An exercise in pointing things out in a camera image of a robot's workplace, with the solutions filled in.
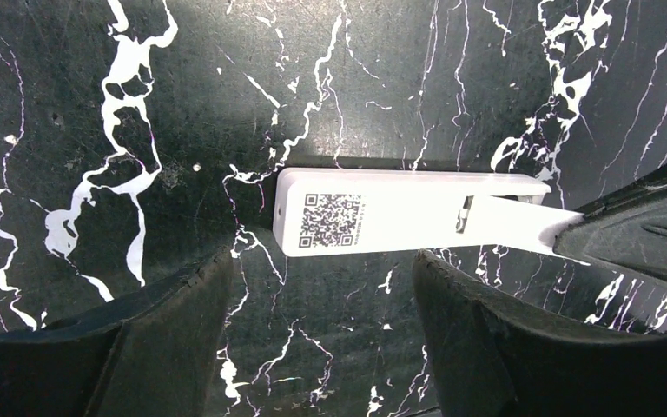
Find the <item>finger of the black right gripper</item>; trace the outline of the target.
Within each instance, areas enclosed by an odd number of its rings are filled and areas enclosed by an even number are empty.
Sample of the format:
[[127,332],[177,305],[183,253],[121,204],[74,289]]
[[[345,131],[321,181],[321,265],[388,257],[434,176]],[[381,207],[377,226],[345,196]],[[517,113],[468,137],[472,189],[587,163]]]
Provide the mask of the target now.
[[667,287],[667,163],[580,212],[580,223],[557,234],[556,254]]

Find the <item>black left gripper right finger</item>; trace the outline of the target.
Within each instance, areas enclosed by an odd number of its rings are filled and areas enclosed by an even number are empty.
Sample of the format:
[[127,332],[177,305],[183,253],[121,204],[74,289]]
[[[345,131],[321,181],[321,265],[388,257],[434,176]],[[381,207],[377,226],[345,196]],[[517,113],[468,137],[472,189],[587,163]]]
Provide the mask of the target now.
[[667,416],[667,333],[538,308],[427,250],[412,283],[445,416]]

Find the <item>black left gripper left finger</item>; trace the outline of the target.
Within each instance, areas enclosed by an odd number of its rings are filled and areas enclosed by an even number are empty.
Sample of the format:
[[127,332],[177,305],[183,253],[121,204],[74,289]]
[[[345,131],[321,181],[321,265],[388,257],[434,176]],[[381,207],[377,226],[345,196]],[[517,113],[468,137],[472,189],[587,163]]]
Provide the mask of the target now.
[[0,334],[0,416],[203,416],[234,261],[204,262],[37,330]]

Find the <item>white remote control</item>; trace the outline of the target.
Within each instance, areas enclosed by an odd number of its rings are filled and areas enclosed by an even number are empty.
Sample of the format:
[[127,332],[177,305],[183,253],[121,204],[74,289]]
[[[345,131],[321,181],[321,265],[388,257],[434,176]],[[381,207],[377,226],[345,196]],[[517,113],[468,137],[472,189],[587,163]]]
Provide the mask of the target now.
[[551,187],[521,174],[287,168],[272,231],[284,255],[350,255],[495,243],[471,206],[481,196],[540,204]]

